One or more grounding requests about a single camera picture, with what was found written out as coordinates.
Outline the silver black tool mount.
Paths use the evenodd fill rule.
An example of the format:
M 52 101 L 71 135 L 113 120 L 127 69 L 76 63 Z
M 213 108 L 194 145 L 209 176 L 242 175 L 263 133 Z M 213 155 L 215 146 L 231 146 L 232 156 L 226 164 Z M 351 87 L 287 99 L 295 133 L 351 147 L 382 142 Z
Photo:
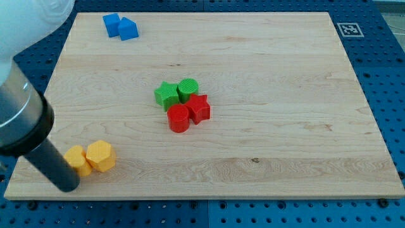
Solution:
M 1 84 L 1 155 L 26 155 L 47 138 L 53 124 L 51 105 L 12 61 Z

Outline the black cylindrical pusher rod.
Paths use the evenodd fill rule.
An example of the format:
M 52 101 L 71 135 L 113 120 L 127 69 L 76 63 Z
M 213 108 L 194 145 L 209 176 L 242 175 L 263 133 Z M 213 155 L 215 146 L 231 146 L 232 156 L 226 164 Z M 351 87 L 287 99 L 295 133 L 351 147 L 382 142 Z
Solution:
M 71 192 L 80 184 L 76 171 L 48 139 L 24 157 L 60 191 Z

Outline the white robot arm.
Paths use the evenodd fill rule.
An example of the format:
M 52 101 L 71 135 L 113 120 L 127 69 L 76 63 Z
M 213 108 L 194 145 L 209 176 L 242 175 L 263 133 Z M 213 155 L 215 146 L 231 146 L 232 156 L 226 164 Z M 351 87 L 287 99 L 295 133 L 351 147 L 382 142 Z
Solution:
M 57 30 L 73 0 L 1 1 L 1 154 L 25 157 L 60 191 L 76 189 L 80 178 L 47 138 L 54 112 L 14 57 Z

